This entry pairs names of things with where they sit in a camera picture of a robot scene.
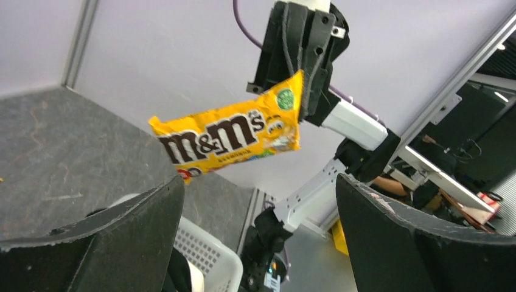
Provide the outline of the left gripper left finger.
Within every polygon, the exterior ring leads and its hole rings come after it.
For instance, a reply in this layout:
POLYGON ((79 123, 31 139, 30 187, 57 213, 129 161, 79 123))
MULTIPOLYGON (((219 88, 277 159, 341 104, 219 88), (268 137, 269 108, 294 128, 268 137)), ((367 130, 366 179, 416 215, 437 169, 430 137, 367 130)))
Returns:
POLYGON ((184 203, 180 178, 39 237, 1 242, 2 291, 161 291, 184 203))

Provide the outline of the yellow m&m bag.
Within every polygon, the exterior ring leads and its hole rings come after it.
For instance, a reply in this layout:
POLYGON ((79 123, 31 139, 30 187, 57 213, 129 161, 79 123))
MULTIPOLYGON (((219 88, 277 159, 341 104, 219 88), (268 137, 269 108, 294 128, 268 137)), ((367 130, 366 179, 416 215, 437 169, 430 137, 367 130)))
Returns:
POLYGON ((148 123, 185 184, 231 164, 300 149, 304 71, 254 100, 148 123))

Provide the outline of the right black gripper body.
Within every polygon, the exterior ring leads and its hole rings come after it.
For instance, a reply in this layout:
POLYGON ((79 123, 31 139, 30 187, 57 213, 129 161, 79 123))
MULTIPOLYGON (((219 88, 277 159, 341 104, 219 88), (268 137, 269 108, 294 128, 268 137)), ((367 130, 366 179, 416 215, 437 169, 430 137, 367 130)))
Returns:
POLYGON ((322 125, 340 101, 329 90, 333 61, 349 46, 349 25, 331 2, 323 10, 294 1, 271 9, 253 82, 246 90, 261 94, 302 70, 299 118, 322 125))

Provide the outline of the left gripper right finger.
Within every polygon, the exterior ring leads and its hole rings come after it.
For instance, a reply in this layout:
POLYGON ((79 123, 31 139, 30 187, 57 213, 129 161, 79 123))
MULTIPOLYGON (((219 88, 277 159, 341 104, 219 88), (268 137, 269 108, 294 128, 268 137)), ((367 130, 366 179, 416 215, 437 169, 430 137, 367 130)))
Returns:
POLYGON ((514 291, 515 238, 428 215, 340 174, 336 201, 359 291, 514 291))

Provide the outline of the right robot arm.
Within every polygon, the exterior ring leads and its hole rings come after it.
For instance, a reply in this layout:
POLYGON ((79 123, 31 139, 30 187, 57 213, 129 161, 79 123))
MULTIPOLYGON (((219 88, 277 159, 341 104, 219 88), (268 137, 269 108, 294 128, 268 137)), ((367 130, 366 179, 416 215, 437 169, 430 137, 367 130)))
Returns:
POLYGON ((274 268, 275 256, 301 223, 335 196, 337 177, 372 181, 400 143, 378 116, 331 86, 333 61, 349 43, 347 21, 330 1, 277 1, 271 9, 255 78, 246 90, 260 94, 302 69, 301 120, 332 130, 343 141, 295 193, 253 212, 241 241, 242 291, 279 291, 287 270, 274 268))

